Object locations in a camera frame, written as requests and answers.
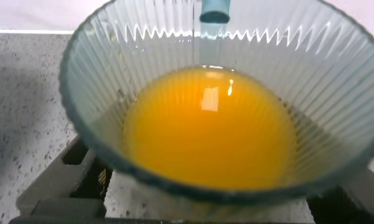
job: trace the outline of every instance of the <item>orange liquid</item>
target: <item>orange liquid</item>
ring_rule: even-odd
[[[137,165],[218,190],[279,187],[297,147],[277,97],[251,78],[215,68],[154,81],[127,112],[123,137]]]

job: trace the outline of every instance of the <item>gray countertop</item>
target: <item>gray countertop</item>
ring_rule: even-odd
[[[16,217],[20,193],[75,137],[58,92],[58,67],[69,35],[0,34],[0,223]],[[115,174],[105,205],[109,217],[154,217],[154,206]],[[140,203],[147,206],[141,209]],[[306,222],[305,200],[274,208],[262,221]]]

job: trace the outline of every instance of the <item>ribbed glass bowl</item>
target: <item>ribbed glass bowl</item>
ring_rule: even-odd
[[[211,219],[319,192],[368,164],[372,35],[322,1],[232,0],[227,24],[201,23],[201,7],[194,0],[111,1],[73,34],[60,70],[63,105],[102,159],[150,186],[167,217]],[[299,150],[283,185],[204,189],[154,175],[124,155],[122,115],[137,94],[171,71],[201,65],[249,75],[289,108]]]

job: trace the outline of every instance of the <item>white wall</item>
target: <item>white wall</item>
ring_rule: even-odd
[[[0,29],[74,30],[86,16],[107,1],[0,0]],[[374,0],[327,1],[356,18],[374,34]]]

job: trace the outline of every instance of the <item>glass bowl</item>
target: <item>glass bowl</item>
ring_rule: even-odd
[[[63,105],[83,141],[137,179],[142,192],[154,192],[150,196],[172,218],[250,215],[321,192],[364,168],[374,156],[373,36],[324,1],[210,4],[111,1],[80,25],[59,79]],[[214,11],[214,19],[200,17],[201,11]],[[300,146],[287,182],[265,190],[214,190],[155,175],[128,159],[120,133],[137,94],[171,71],[196,66],[251,76],[289,108]]]

